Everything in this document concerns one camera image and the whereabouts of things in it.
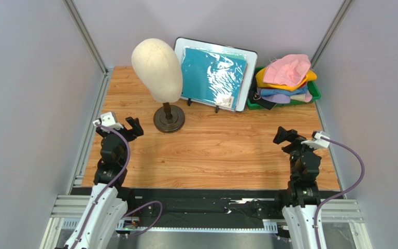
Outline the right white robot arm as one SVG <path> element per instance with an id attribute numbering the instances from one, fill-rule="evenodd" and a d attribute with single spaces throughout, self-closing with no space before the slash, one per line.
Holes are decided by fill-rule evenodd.
<path id="1" fill-rule="evenodd" d="M 323 137 L 322 131 L 314 131 L 308 140 L 293 129 L 279 127 L 273 139 L 275 144 L 290 143 L 282 148 L 289 155 L 290 180 L 276 201 L 287 223 L 293 248 L 326 248 L 318 209 L 321 196 L 316 182 L 321 157 L 314 153 L 316 149 L 328 147 Z"/>

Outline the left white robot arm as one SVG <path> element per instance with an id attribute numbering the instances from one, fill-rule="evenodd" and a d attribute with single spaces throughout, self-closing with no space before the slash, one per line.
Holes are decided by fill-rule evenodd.
<path id="1" fill-rule="evenodd" d="M 127 129 L 113 112 L 102 114 L 93 121 L 96 133 L 102 137 L 100 159 L 88 204 L 64 248 L 105 248 L 128 209 L 127 193 L 122 184 L 131 158 L 130 142 L 144 131 L 139 119 L 127 117 Z"/>

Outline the pink bucket hat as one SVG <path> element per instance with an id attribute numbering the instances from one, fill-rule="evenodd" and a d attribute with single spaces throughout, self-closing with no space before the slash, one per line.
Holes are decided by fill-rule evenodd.
<path id="1" fill-rule="evenodd" d="M 271 62 L 265 69 L 263 82 L 266 84 L 297 87 L 306 81 L 311 62 L 306 54 L 289 54 Z"/>

